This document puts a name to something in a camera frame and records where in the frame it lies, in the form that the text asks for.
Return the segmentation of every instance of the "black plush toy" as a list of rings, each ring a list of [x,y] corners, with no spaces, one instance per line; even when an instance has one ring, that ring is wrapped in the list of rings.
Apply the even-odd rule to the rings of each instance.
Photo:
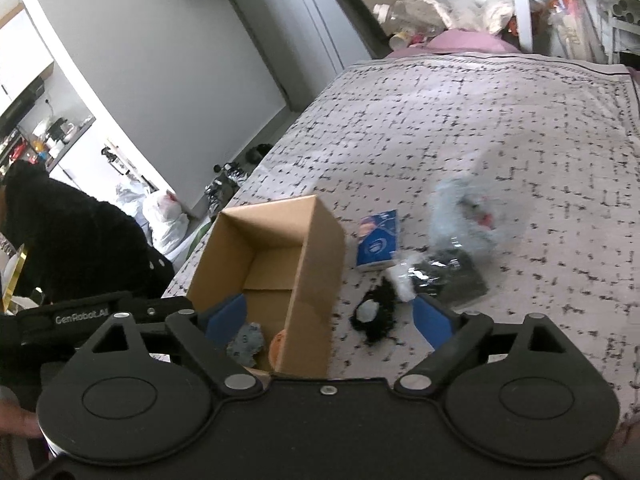
[[[353,311],[351,326],[358,332],[364,332],[367,345],[373,345],[384,339],[396,325],[395,310],[396,292],[391,282],[382,278]]]

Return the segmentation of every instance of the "silver bolt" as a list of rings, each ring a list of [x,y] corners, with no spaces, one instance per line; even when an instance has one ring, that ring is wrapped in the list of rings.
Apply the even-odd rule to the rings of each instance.
[[[255,384],[255,377],[249,374],[229,375],[225,379],[225,386],[231,390],[248,390]]]
[[[426,390],[431,386],[431,379],[420,374],[405,375],[400,379],[400,386],[407,390]]]
[[[338,393],[338,388],[336,388],[335,386],[325,385],[320,388],[320,393],[323,395],[335,395],[336,393]]]

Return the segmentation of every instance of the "blue box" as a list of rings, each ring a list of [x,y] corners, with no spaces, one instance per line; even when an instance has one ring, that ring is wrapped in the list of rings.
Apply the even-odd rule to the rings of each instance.
[[[367,216],[358,229],[358,256],[360,270],[386,269],[394,264],[398,250],[398,212],[396,209]]]

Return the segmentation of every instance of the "bedsheet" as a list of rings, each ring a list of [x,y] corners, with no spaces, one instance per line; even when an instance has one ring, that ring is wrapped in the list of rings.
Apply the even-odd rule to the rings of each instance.
[[[428,200],[471,174],[505,212],[469,308],[498,322],[547,314],[640,411],[640,166],[636,86],[623,66],[524,54],[414,56],[347,69],[300,116],[230,205],[319,194],[348,234],[330,377],[394,380],[431,350],[400,306],[367,347],[349,316],[378,273],[354,268],[357,224],[397,208],[404,248],[428,246]],[[167,295],[185,294],[206,238]]]

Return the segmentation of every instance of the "black fabric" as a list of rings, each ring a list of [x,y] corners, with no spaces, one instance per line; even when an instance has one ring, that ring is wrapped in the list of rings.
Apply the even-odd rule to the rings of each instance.
[[[39,286],[52,302],[121,290],[156,298],[168,286],[171,264],[171,276],[151,268],[155,253],[145,234],[116,206],[21,160],[2,183],[6,217],[1,231],[14,247],[24,244],[28,251],[16,295],[28,296]]]

